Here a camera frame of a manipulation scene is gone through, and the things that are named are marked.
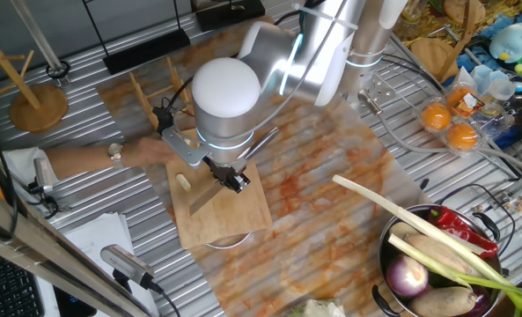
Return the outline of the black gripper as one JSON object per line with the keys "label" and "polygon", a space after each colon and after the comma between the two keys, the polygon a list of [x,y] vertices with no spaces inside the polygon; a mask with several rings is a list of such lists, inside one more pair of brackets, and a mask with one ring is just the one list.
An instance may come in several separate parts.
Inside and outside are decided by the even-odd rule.
{"label": "black gripper", "polygon": [[242,172],[236,172],[233,167],[219,166],[208,157],[204,158],[204,163],[221,186],[238,194],[248,185],[248,178]]}

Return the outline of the bare person hand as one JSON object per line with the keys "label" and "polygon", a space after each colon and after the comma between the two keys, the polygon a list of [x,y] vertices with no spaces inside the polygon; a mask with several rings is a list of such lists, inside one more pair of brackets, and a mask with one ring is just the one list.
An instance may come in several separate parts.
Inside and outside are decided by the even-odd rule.
{"label": "bare person hand", "polygon": [[176,153],[163,140],[143,137],[123,146],[121,162],[126,167],[143,167],[166,164],[176,158]]}

